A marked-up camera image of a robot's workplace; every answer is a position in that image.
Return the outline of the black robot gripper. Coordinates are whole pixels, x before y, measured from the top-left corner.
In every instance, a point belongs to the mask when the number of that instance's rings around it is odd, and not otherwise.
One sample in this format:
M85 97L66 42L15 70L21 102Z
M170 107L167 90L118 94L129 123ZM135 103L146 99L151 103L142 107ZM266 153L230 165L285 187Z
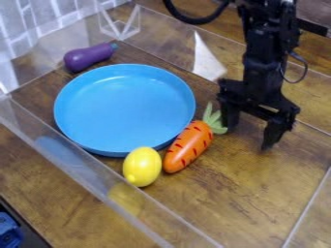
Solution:
M219 80L223 126L230 132L235 130L242 111L265 119L269 125L262 149L269 150L293 129L295 116L301 112L301 108L282 94L287 58L270 63L245 58L243 65L243 80Z

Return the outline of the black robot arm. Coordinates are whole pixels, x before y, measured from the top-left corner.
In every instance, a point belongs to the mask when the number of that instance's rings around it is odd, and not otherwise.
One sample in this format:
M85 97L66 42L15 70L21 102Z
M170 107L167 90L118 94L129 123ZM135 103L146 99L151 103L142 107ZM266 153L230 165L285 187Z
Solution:
M234 3L243 23L246 52L243 79L222 79L218 100L223 125L233 130L246 112L267 121L262 148L273 148L293 130L301 108L283 96L290 57L299 58L301 27L297 0L225 0L217 11L205 17L185 15L173 0L163 0L171 15L193 25L210 23Z

